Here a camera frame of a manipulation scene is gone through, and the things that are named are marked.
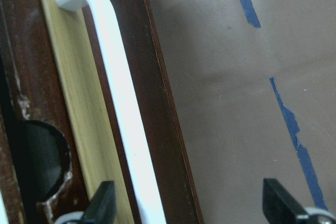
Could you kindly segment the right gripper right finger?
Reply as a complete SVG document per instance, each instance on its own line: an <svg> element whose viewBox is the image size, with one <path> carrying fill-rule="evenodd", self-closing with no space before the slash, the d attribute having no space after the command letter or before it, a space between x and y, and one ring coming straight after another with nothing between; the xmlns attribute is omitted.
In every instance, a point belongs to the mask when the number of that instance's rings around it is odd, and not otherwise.
<svg viewBox="0 0 336 224"><path fill-rule="evenodd" d="M274 178L263 179L262 209L268 223L307 223L309 214Z"/></svg>

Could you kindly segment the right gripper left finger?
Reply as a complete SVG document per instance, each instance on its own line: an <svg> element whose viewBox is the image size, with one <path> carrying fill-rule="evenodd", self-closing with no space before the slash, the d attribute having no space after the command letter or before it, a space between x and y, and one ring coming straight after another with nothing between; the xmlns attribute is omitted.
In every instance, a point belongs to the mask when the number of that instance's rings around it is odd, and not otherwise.
<svg viewBox="0 0 336 224"><path fill-rule="evenodd" d="M114 223L116 192L114 181L103 181L80 218L80 223Z"/></svg>

